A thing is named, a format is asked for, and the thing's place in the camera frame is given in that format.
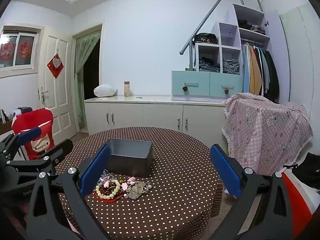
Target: white pillow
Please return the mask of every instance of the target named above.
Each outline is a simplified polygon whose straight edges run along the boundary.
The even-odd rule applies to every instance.
[[[116,91],[117,90],[110,85],[101,85],[96,87],[93,92],[97,97],[103,98],[113,96],[116,93]]]

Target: polka dot tablecloth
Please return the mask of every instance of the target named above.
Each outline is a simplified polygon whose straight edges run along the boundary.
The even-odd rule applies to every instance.
[[[110,138],[153,142],[152,175],[137,178],[153,188],[137,200],[122,198],[104,203],[93,194],[85,200],[113,239],[196,239],[210,217],[217,216],[222,183],[211,164],[209,149],[197,139],[177,131],[153,127],[128,127],[91,135],[75,143],[57,172],[78,167]],[[128,176],[116,175],[118,180]],[[71,213],[63,194],[60,200]]]

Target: clothing rail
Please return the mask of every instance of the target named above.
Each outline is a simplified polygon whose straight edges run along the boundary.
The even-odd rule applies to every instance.
[[[260,3],[260,0],[257,0],[260,10],[263,12],[262,10],[262,6]],[[204,23],[207,21],[207,19],[209,18],[209,16],[212,14],[212,12],[214,11],[214,9],[218,6],[218,4],[221,2],[221,0],[217,0],[217,2],[214,4],[214,6],[211,8],[211,10],[208,12],[208,14],[205,16],[205,18],[202,20],[202,22],[199,24],[199,26],[196,28],[196,30],[194,31],[194,33],[191,35],[191,37],[189,38],[189,40],[187,41],[187,43],[183,46],[182,50],[180,51],[180,55],[183,55],[183,53],[186,51],[187,47],[189,46],[189,70],[192,71],[193,70],[193,55],[192,55],[192,40],[193,38],[196,36],[196,34],[198,33],[198,31],[201,29],[201,27],[204,25]]]
[[[261,42],[252,41],[252,40],[247,40],[247,39],[242,39],[242,38],[241,38],[241,41],[252,42],[252,43],[259,44],[259,45],[263,45],[263,46],[265,45],[265,44],[263,44],[263,43],[261,43]]]

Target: gray metal handrail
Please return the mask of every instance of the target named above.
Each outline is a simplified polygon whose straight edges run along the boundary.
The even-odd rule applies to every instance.
[[[260,1],[259,0],[257,1],[258,1],[260,10],[263,12]],[[221,0],[217,0],[217,2],[214,4],[214,6],[211,8],[211,10],[208,12],[208,14],[205,16],[205,18],[202,20],[202,22],[199,24],[199,26],[196,28],[194,33],[191,35],[187,43],[183,46],[182,50],[180,51],[180,55],[183,55],[183,53],[186,51],[187,47],[189,46],[189,70],[193,70],[192,40],[220,2]]]

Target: pink blanket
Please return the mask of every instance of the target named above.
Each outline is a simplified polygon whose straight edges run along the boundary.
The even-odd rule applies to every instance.
[[[271,176],[292,164],[313,137],[303,106],[275,104],[250,93],[235,94],[225,104],[222,133],[229,156],[258,174]]]

